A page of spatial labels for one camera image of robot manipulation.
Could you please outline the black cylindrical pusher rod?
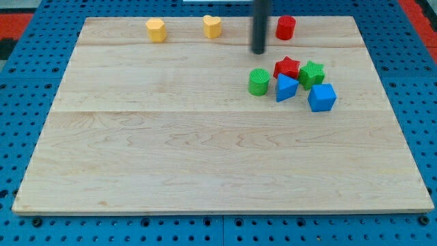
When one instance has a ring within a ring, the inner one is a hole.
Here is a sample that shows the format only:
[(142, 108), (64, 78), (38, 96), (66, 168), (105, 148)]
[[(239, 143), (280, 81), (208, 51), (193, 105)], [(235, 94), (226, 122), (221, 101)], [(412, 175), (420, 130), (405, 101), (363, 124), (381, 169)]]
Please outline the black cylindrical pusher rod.
[(253, 0), (251, 51), (256, 55), (265, 52), (270, 0)]

